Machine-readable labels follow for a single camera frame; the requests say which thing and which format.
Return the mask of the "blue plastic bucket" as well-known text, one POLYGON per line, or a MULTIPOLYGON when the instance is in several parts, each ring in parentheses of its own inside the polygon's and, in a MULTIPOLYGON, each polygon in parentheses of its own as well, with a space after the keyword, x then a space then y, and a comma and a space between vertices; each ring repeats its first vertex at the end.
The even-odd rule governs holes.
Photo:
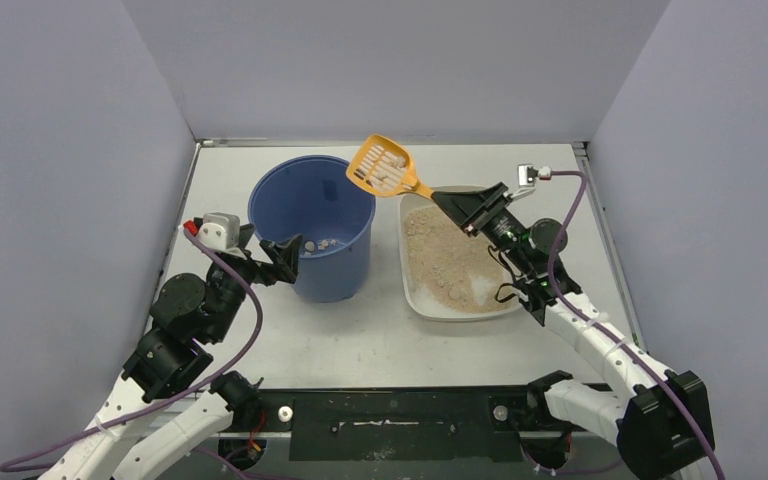
POLYGON ((306 301, 349 299, 369 272, 376 200, 348 179, 347 167, 333 156, 291 159, 268 171, 249 197, 258 238, 301 238, 293 289, 306 301))

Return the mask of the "yellow slotted litter scoop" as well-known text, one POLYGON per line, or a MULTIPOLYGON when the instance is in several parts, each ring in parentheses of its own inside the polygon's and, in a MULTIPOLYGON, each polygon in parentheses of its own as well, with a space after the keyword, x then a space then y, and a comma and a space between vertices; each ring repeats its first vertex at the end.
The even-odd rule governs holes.
POLYGON ((411 155, 398 143, 370 135, 346 169, 350 182, 376 197, 404 194, 432 199, 433 190, 418 177, 411 155))

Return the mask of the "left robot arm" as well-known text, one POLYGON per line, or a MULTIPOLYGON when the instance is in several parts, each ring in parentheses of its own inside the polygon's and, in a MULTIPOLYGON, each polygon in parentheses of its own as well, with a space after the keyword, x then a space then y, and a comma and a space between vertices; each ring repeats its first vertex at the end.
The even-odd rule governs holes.
POLYGON ((257 385, 229 365, 202 375, 213 361, 204 348, 223 342, 250 300, 256 323, 239 353, 251 349, 264 320, 252 287, 294 283, 303 239, 262 240, 267 258, 257 260, 246 248, 254 226, 234 215, 206 214, 180 229, 210 259, 206 276, 177 274, 161 286, 149 311, 151 327, 104 404, 85 431, 66 442, 58 461, 41 468, 42 478, 152 479, 235 417, 258 411, 257 385))

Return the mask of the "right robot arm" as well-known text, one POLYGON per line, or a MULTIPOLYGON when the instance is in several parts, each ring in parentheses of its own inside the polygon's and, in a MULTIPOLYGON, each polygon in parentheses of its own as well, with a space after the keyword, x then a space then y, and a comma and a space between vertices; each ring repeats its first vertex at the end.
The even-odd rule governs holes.
POLYGON ((704 382, 646 353, 571 279, 560 258, 568 219, 545 218, 526 227, 508 209, 513 198, 503 184, 430 195, 461 231, 490 241, 492 252, 512 268, 512 286, 524 309, 610 388, 598 392, 566 376, 538 388, 539 405, 552 418, 610 442, 639 479, 662 479, 702 458, 722 477, 704 382))

